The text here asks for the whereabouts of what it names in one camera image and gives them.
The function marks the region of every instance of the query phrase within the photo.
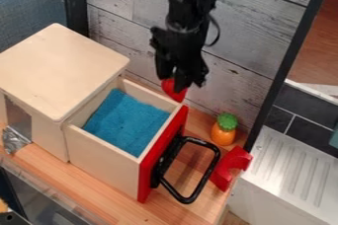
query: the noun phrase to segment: white wooden wall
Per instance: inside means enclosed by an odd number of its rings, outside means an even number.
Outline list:
[[[207,113],[231,112],[250,128],[309,0],[218,0],[221,38],[204,48],[207,84],[186,103]],[[127,74],[160,89],[149,28],[164,26],[167,0],[87,0],[91,37],[131,59]]]

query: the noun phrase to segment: red object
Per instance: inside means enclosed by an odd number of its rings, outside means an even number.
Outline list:
[[[229,169],[235,168],[246,171],[252,159],[253,157],[241,147],[234,147],[218,162],[211,175],[211,181],[220,190],[226,191],[233,178]]]
[[[139,168],[138,180],[137,200],[139,202],[145,203],[147,197],[149,196],[151,192],[151,171],[171,140],[181,129],[184,129],[187,116],[188,107],[182,106],[166,129],[163,131],[161,136],[158,138],[156,143],[152,146],[148,154],[142,160]]]
[[[182,90],[180,93],[175,93],[174,92],[174,85],[175,85],[174,79],[164,79],[164,80],[162,80],[162,83],[161,83],[162,90],[168,96],[170,96],[176,102],[182,103],[184,98],[186,98],[188,88]]]

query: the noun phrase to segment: blue towel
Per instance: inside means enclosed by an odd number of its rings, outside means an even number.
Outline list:
[[[138,157],[168,117],[169,112],[114,89],[83,129]]]

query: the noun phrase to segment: light wood box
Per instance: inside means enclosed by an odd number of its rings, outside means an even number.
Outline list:
[[[0,122],[5,96],[32,117],[32,139],[64,162],[144,202],[151,170],[183,128],[188,109],[122,74],[128,58],[61,25],[0,54]],[[170,113],[138,158],[81,127],[114,88]]]

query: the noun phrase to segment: black handle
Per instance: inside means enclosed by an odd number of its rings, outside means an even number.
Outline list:
[[[182,194],[178,193],[170,183],[164,179],[164,175],[166,171],[169,169],[172,162],[175,160],[176,156],[179,154],[180,150],[183,146],[188,143],[194,143],[196,145],[200,145],[211,149],[214,153],[213,159],[209,164],[205,174],[202,176],[200,182],[194,189],[193,193],[189,197],[185,197]],[[206,185],[211,173],[217,164],[220,158],[220,151],[217,146],[212,143],[206,142],[204,140],[200,140],[198,138],[189,137],[189,136],[181,136],[178,135],[172,141],[172,143],[168,146],[168,148],[164,151],[160,159],[158,160],[156,166],[153,169],[152,178],[151,178],[151,187],[157,188],[159,184],[163,184],[163,186],[181,203],[190,204],[194,202],[199,194],[201,193],[202,189]]]

